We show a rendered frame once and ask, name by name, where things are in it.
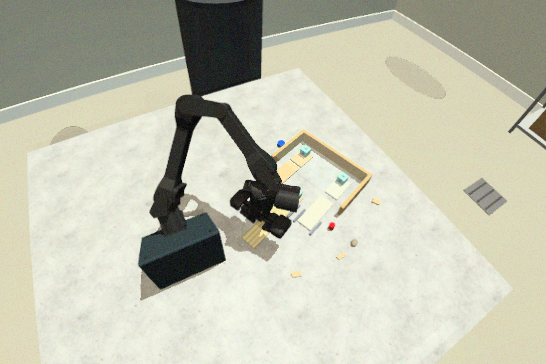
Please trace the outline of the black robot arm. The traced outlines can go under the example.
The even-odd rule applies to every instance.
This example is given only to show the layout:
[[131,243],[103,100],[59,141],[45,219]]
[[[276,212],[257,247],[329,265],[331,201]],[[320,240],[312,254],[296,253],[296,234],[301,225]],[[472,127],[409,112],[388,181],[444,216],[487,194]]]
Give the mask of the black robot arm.
[[154,203],[149,211],[158,218],[164,237],[186,230],[186,221],[179,209],[180,198],[187,186],[182,183],[182,172],[193,131],[202,116],[214,117],[243,153],[248,168],[256,181],[245,180],[242,192],[250,193],[251,204],[258,209],[276,207],[297,213],[299,186],[281,184],[276,161],[260,148],[226,102],[204,100],[196,94],[183,95],[176,101],[176,128],[165,175],[157,185]]

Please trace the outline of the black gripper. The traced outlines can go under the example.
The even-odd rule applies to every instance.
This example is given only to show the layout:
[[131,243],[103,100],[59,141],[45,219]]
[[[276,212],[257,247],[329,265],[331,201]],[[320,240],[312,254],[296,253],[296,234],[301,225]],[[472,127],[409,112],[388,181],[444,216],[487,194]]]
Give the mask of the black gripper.
[[260,223],[263,221],[265,224],[261,229],[270,232],[278,239],[282,238],[286,231],[291,227],[292,221],[282,214],[279,216],[276,213],[270,213],[273,209],[273,207],[270,209],[273,198],[271,198],[270,205],[263,209],[255,208],[250,200],[247,201],[248,198],[250,198],[250,193],[242,192],[242,189],[240,189],[230,199],[230,207],[236,211],[241,209],[240,214],[253,224],[256,220]]

